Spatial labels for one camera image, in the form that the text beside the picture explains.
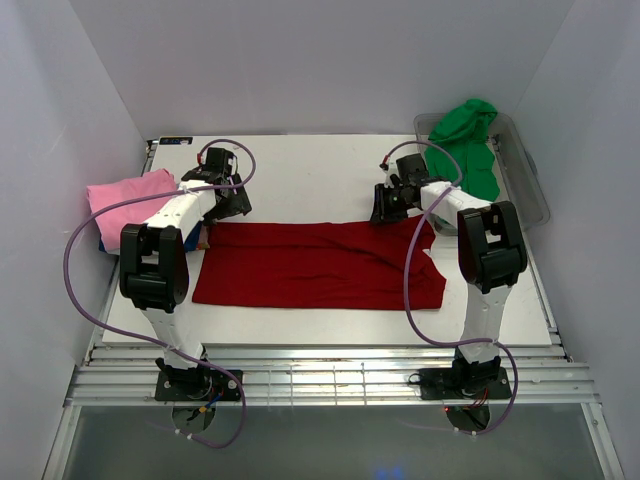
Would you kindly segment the dark red t-shirt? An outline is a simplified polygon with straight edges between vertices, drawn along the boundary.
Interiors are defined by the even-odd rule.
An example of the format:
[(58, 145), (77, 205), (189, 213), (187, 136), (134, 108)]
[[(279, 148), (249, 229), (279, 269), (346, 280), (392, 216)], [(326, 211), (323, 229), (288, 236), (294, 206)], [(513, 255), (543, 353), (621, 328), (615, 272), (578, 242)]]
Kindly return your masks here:
[(433, 230), (416, 218), (364, 222), (220, 223), (192, 296), (205, 305), (437, 310), (445, 277), (427, 255)]

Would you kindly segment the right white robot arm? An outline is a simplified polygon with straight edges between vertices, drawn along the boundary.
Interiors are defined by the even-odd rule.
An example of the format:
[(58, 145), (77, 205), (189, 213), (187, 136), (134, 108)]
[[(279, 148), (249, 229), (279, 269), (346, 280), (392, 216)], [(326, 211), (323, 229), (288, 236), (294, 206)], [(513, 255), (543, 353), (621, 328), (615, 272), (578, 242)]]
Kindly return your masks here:
[(511, 398), (517, 380), (501, 365), (509, 351), (499, 335), (506, 301), (527, 268), (515, 206), (481, 200), (449, 181), (375, 186), (373, 223), (404, 219), (412, 208), (456, 227), (458, 265), (468, 290), (462, 335), (448, 345), (454, 351), (451, 365), (420, 369), (410, 384), (419, 387), (424, 400)]

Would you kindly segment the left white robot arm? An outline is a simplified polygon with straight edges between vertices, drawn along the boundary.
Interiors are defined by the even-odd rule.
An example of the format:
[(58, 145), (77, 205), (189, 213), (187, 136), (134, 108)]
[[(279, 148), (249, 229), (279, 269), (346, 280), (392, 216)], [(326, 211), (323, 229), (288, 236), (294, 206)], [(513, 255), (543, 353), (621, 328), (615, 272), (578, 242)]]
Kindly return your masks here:
[(206, 349), (177, 311), (189, 290), (185, 239), (198, 224), (251, 211), (237, 173), (206, 174), (196, 168), (183, 176), (176, 195), (140, 224), (128, 224), (120, 240), (120, 291), (142, 311), (163, 353), (155, 398), (177, 401), (238, 401), (242, 372), (228, 375), (193, 363)]

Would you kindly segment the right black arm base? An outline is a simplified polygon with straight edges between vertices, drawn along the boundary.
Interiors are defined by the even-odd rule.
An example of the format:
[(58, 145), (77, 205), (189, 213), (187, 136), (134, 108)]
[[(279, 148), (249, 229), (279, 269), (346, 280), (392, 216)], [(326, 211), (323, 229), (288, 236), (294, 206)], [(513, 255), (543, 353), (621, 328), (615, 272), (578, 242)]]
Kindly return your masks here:
[(456, 379), (452, 368), (424, 368), (416, 374), (413, 384), (419, 387), (422, 400), (508, 400), (512, 397), (507, 372), (502, 367), (496, 373), (468, 379)]

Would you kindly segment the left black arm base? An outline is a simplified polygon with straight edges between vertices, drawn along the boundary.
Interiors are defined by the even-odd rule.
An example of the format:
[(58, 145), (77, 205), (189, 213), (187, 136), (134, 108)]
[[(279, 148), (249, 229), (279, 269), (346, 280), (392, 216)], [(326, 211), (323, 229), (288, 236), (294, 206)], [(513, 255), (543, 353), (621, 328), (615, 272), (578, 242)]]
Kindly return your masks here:
[(186, 370), (161, 371), (158, 374), (154, 399), (160, 402), (204, 402), (215, 398), (220, 401), (239, 401), (238, 385), (242, 381), (241, 370), (231, 370), (236, 377), (217, 370), (190, 368)]

